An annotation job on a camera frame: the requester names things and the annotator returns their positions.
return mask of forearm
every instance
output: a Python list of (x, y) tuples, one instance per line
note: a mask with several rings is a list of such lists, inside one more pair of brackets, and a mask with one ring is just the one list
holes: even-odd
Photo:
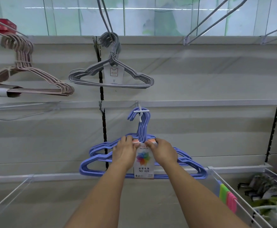
[(125, 168), (111, 164), (65, 228), (117, 228), (125, 174)]
[(247, 228), (208, 188), (177, 163), (164, 167), (190, 228)]

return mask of person's right arm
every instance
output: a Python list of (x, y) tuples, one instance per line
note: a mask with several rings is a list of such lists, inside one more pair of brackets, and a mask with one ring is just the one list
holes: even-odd
[(190, 228), (248, 228), (208, 188), (188, 174), (177, 163), (177, 152), (166, 140), (157, 138), (156, 147), (147, 141), (155, 160), (169, 176), (175, 194)]

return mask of person's left hand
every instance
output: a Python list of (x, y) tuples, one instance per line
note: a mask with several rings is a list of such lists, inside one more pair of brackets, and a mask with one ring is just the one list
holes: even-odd
[(132, 143), (132, 136), (123, 136), (118, 141), (117, 146), (113, 147), (112, 163), (118, 163), (118, 165), (125, 167), (128, 171), (135, 161), (136, 150), (140, 146), (140, 143)]

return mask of person's left arm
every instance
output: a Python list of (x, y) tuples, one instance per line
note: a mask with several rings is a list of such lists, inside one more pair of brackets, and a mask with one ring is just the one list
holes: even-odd
[(117, 228), (121, 191), (126, 172), (133, 166), (139, 143), (122, 137), (113, 148), (112, 164), (64, 228)]

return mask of person's right hand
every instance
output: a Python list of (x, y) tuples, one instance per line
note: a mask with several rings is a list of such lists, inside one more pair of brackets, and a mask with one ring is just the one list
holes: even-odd
[(172, 145), (164, 139), (156, 138), (158, 146), (150, 141), (146, 141), (145, 144), (151, 148), (155, 160), (164, 167), (167, 164), (177, 162), (177, 152)]

